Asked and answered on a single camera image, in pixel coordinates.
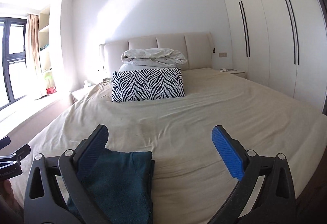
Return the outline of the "person's left hand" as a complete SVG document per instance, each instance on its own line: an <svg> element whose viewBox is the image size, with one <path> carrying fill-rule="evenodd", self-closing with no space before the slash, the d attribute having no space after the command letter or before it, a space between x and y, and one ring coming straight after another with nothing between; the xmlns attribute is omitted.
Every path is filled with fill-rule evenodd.
<svg viewBox="0 0 327 224"><path fill-rule="evenodd" d="M7 205L20 217L23 217L23 209L14 196L11 182L9 180L1 181L1 196Z"/></svg>

